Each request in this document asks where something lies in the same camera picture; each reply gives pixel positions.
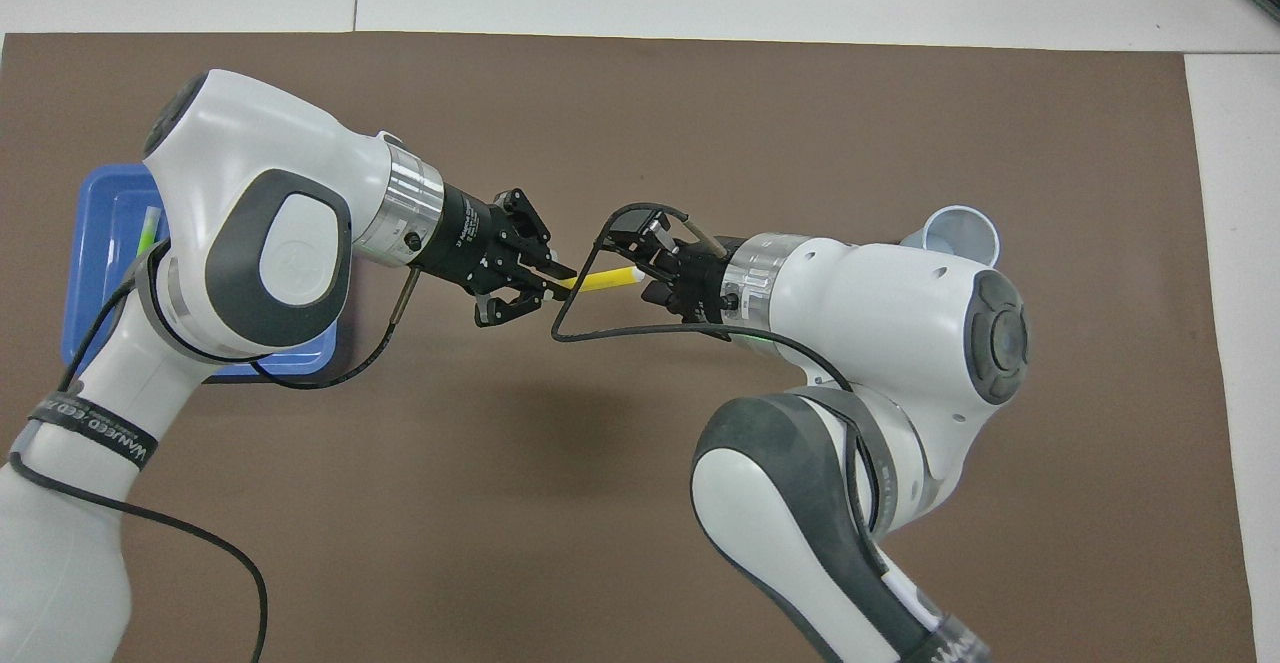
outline yellow pencil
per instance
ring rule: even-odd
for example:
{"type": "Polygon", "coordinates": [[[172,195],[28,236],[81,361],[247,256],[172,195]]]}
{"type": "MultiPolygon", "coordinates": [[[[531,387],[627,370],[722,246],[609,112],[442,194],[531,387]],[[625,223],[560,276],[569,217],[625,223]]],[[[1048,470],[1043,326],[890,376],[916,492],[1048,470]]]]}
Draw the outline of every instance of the yellow pencil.
{"type": "MultiPolygon", "coordinates": [[[[586,276],[581,291],[584,293],[585,291],[604,291],[605,288],[618,288],[618,285],[632,285],[643,280],[644,274],[640,273],[640,268],[614,268],[612,271],[599,271],[598,274],[586,276]]],[[[576,276],[559,282],[564,288],[573,288],[575,283],[577,283],[576,276]]]]}

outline black strap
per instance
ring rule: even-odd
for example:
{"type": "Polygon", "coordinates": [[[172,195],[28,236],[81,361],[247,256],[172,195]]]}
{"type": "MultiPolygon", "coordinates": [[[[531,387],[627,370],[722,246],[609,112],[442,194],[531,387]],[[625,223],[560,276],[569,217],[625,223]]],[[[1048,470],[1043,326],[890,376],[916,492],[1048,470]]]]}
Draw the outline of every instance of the black strap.
{"type": "Polygon", "coordinates": [[[36,404],[27,417],[78,433],[132,462],[140,471],[160,445],[155,436],[101,404],[59,390],[36,404]]]}

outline circular button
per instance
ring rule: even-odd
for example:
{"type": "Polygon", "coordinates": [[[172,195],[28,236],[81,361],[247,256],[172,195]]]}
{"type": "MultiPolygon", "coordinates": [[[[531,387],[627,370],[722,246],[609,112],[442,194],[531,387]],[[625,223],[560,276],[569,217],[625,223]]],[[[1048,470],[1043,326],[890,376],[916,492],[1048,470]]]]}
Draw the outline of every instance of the circular button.
{"type": "Polygon", "coordinates": [[[991,326],[991,352],[1002,371],[1012,371],[1027,355],[1027,329],[1016,311],[1002,311],[991,326]]]}

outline white floor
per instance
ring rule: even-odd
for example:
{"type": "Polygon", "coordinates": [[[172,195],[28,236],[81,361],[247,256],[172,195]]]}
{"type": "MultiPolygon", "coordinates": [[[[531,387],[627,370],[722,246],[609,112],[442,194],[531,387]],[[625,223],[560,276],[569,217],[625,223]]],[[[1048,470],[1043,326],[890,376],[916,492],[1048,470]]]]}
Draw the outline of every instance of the white floor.
{"type": "MultiPolygon", "coordinates": [[[[1280,22],[1248,0],[0,0],[0,31],[340,31],[831,40],[1187,58],[1258,660],[1280,660],[1280,22]],[[1262,52],[1240,56],[1234,52],[1262,52]]],[[[0,44],[4,37],[0,33],[0,44]]]]}

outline white cup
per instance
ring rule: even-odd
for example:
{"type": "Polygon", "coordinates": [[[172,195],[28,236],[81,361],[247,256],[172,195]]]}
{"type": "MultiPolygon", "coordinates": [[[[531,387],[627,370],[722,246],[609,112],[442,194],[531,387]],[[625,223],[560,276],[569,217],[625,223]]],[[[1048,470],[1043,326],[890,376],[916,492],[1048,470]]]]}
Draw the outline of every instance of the white cup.
{"type": "Polygon", "coordinates": [[[961,259],[995,266],[1000,259],[1000,234],[991,218],[979,209],[947,206],[937,209],[924,227],[906,236],[902,243],[909,248],[936,250],[961,259]]]}

